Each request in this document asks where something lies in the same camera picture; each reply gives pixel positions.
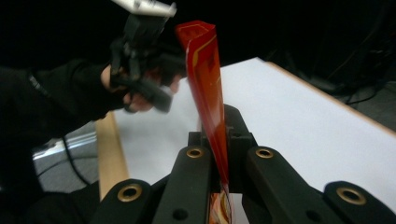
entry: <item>white object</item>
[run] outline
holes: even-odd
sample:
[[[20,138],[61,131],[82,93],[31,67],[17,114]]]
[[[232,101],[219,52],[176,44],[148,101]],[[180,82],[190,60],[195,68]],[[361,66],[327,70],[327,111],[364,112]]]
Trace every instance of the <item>white object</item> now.
[[[176,4],[171,6],[158,1],[150,0],[112,0],[119,6],[135,15],[174,17],[176,14]]]

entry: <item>black sleeve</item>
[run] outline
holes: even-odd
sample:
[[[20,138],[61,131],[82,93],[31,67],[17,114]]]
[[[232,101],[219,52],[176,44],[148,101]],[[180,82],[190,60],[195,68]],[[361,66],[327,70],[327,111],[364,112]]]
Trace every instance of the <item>black sleeve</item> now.
[[[0,148],[32,148],[122,108],[108,92],[105,64],[74,60],[50,71],[0,67]]]

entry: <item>dark background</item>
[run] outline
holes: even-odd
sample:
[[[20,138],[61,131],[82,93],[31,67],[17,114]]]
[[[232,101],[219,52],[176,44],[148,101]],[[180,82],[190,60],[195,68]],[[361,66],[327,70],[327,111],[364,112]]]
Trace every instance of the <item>dark background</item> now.
[[[300,77],[358,88],[387,78],[395,64],[394,0],[174,2],[177,14],[161,40],[178,46],[175,25],[213,23],[222,65],[260,57]],[[72,58],[105,63],[128,14],[110,0],[2,1],[0,64],[52,68]]]

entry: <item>red translucent object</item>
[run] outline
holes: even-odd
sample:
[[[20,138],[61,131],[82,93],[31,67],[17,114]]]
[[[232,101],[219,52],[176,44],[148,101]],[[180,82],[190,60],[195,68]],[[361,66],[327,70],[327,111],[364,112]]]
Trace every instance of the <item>red translucent object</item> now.
[[[186,50],[191,94],[212,148],[222,186],[221,193],[211,195],[209,223],[231,223],[233,204],[228,188],[227,140],[215,25],[202,21],[186,22],[176,27],[176,33]]]

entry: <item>white table surface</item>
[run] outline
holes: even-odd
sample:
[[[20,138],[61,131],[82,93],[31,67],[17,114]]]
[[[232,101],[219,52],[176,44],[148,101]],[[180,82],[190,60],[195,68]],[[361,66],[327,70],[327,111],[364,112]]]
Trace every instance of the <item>white table surface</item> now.
[[[224,104],[239,109],[260,146],[271,147],[312,187],[345,180],[396,211],[396,133],[258,58],[221,68]],[[131,178],[168,175],[188,133],[199,127],[188,80],[171,111],[115,112]],[[247,223],[235,195],[235,223]]]

